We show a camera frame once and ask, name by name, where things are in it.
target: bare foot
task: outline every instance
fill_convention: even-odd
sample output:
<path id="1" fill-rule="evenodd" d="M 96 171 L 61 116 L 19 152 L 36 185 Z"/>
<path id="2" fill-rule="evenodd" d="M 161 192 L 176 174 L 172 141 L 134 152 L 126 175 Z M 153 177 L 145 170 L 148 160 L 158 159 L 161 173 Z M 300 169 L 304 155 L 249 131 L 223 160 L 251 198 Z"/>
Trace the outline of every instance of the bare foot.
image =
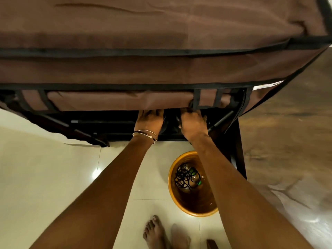
<path id="1" fill-rule="evenodd" d="M 172 225 L 171 233 L 172 246 L 174 249 L 189 249 L 191 240 L 185 230 L 174 224 Z"/>
<path id="2" fill-rule="evenodd" d="M 171 245 L 166 237 L 165 229 L 162 226 L 159 217 L 153 216 L 152 220 L 147 222 L 144 229 L 143 238 L 149 249 L 170 249 Z"/>

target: skin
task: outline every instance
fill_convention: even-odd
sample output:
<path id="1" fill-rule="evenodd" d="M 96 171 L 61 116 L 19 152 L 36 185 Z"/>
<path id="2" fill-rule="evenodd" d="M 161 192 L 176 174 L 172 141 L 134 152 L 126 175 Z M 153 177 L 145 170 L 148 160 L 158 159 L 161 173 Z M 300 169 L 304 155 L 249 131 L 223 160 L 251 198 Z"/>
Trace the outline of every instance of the skin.
<path id="1" fill-rule="evenodd" d="M 233 249 L 312 248 L 304 237 L 245 180 L 214 145 L 199 111 L 181 109 L 182 133 L 202 161 Z M 136 130 L 159 134 L 163 111 L 141 111 Z M 110 249 L 122 221 L 133 182 L 152 139 L 135 134 L 97 179 L 41 234 L 32 249 Z M 150 249 L 170 244 L 157 216 L 144 229 Z M 172 227 L 172 247 L 188 249 L 189 237 Z"/>

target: label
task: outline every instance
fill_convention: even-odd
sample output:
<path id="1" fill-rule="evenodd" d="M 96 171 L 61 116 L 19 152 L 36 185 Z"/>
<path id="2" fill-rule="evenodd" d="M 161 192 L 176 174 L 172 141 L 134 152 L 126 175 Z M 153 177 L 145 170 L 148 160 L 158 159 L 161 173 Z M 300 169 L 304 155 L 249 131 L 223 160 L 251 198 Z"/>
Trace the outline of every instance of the label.
<path id="1" fill-rule="evenodd" d="M 254 88 L 252 89 L 253 91 L 257 90 L 257 89 L 262 89 L 262 88 L 267 88 L 267 87 L 272 87 L 272 86 L 276 86 L 279 85 L 280 83 L 283 83 L 285 80 L 281 80 L 275 83 L 271 83 L 271 84 L 265 84 L 265 85 L 260 85 L 260 86 L 254 86 Z"/>

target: brown wooden floor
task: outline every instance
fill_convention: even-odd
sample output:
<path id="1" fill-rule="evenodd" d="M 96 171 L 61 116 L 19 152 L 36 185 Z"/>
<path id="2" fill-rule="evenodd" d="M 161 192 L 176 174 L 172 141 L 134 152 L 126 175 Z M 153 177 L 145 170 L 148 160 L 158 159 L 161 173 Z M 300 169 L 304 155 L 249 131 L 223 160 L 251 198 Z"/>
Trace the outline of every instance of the brown wooden floor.
<path id="1" fill-rule="evenodd" d="M 315 248 L 332 248 L 332 48 L 239 121 L 248 181 Z"/>

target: silver bangle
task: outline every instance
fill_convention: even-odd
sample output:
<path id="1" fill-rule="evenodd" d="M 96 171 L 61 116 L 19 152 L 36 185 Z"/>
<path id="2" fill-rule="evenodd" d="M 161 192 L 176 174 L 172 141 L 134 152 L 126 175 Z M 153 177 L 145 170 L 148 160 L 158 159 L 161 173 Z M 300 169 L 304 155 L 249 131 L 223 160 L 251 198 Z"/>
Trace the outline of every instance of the silver bangle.
<path id="1" fill-rule="evenodd" d="M 135 132 L 141 132 L 141 131 L 147 131 L 147 132 L 150 132 L 150 133 L 154 134 L 154 135 L 156 136 L 155 141 L 158 141 L 158 135 L 156 135 L 154 132 L 152 132 L 152 131 L 150 131 L 150 130 L 144 130 L 144 129 L 142 129 L 142 130 L 137 130 L 137 131 L 135 131 Z"/>
<path id="2" fill-rule="evenodd" d="M 132 135 L 134 136 L 134 134 L 143 134 L 143 135 L 151 138 L 153 140 L 153 144 L 156 143 L 155 139 L 151 135 L 149 135 L 149 134 L 145 134 L 145 133 L 141 133 L 141 132 L 137 132 L 137 131 L 135 131 Z"/>

